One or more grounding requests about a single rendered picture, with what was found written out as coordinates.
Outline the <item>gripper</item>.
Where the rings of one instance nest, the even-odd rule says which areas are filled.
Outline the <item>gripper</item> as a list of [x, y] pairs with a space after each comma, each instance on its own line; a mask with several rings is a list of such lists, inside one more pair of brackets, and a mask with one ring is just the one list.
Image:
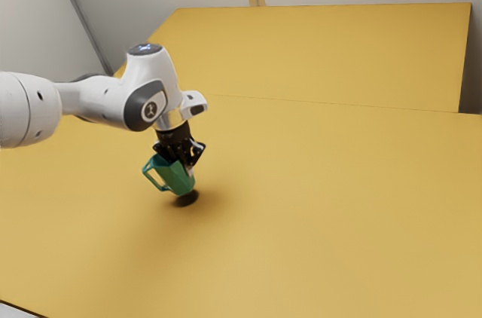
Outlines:
[[189, 176], [194, 174], [194, 166], [206, 149], [202, 142], [191, 138], [191, 129], [188, 122], [171, 130], [155, 130], [157, 141], [153, 149], [167, 163], [177, 161], [175, 148], [180, 147], [180, 158], [186, 173]]

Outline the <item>teal faceted mug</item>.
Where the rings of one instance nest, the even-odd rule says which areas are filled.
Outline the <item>teal faceted mug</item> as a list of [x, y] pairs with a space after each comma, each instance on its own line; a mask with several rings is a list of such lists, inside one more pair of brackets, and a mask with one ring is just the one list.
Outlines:
[[159, 191], [182, 196], [194, 190], [194, 174], [188, 173], [180, 161], [170, 163], [158, 154], [143, 166], [142, 174]]

